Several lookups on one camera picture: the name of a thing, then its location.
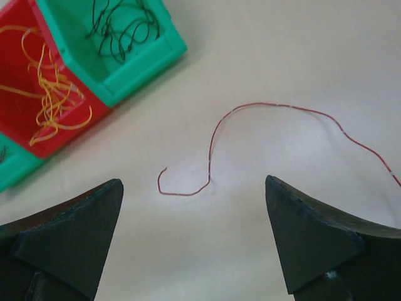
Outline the green plastic bin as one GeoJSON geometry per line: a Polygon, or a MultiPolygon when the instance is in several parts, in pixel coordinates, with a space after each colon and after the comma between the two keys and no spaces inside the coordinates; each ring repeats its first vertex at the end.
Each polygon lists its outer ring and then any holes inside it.
{"type": "Polygon", "coordinates": [[[43,163],[43,159],[1,134],[1,192],[17,184],[43,163]]]}
{"type": "Polygon", "coordinates": [[[113,107],[187,47],[162,1],[37,1],[65,65],[113,107]]]}

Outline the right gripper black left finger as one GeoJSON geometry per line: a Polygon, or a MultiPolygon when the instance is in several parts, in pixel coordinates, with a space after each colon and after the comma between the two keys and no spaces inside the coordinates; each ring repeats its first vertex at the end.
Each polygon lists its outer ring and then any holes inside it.
{"type": "Polygon", "coordinates": [[[1,225],[1,300],[94,300],[123,192],[111,179],[1,225]]]}

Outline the red plastic bin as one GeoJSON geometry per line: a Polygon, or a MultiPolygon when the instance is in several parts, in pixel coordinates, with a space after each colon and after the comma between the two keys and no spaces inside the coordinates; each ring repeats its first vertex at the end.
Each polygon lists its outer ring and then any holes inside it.
{"type": "Polygon", "coordinates": [[[1,9],[1,133],[45,159],[110,111],[65,65],[37,1],[1,9]]]}

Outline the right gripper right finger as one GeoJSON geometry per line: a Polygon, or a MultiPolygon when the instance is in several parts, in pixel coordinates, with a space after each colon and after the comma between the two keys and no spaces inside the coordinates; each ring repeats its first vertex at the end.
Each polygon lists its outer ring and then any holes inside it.
{"type": "Polygon", "coordinates": [[[344,212],[274,176],[266,206],[295,300],[400,300],[400,230],[344,212]]]}

